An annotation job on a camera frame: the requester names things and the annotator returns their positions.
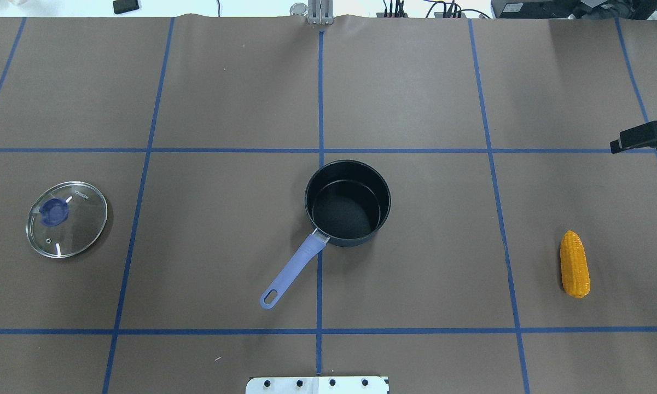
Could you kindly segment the yellow corn cob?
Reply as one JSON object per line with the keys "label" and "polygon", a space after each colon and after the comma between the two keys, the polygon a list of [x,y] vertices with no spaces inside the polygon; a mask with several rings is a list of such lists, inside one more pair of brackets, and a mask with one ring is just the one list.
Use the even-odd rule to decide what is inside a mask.
{"label": "yellow corn cob", "polygon": [[588,260],[580,236],[567,230],[559,245],[559,266],[564,292],[573,298],[584,298],[591,290]]}

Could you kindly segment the glass pot lid blue knob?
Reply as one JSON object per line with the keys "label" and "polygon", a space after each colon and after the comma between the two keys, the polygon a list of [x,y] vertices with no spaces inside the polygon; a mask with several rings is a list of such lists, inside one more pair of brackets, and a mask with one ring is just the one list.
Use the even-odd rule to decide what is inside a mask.
{"label": "glass pot lid blue knob", "polygon": [[82,181],[62,182],[34,202],[26,221],[26,237],[44,257],[73,257],[95,244],[108,214],[107,199],[98,188]]}

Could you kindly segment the black laptop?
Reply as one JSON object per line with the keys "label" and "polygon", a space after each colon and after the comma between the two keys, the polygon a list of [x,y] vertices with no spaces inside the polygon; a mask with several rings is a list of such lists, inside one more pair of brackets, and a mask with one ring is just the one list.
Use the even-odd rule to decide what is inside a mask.
{"label": "black laptop", "polygon": [[497,19],[646,20],[657,1],[491,1]]}

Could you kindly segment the dark blue saucepan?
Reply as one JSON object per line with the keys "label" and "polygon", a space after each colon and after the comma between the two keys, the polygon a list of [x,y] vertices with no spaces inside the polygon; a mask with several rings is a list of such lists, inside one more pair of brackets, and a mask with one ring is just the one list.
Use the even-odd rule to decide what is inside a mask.
{"label": "dark blue saucepan", "polygon": [[327,245],[356,247],[373,239],[391,209],[384,177],[359,160],[334,160],[313,173],[304,191],[313,232],[260,296],[260,307],[276,306],[298,275]]}

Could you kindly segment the small black device on table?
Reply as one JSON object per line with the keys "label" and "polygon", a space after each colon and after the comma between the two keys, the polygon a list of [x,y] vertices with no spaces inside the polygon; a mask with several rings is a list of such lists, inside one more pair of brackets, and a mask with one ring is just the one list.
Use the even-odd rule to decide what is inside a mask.
{"label": "small black device on table", "polygon": [[112,8],[115,15],[121,15],[139,10],[140,4],[138,0],[114,0],[112,1]]}

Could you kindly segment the aluminium frame post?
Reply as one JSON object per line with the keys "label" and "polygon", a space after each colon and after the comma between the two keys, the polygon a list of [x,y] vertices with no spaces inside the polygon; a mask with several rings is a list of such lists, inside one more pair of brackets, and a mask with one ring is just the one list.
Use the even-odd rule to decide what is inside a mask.
{"label": "aluminium frame post", "polygon": [[309,25],[332,25],[335,21],[333,0],[308,0],[307,23]]}

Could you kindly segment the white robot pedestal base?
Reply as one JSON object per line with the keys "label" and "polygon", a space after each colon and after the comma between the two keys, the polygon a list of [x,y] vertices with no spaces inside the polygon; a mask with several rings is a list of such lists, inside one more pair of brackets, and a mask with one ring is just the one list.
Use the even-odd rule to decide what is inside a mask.
{"label": "white robot pedestal base", "polygon": [[389,393],[382,376],[284,376],[256,377],[246,384],[246,393]]}

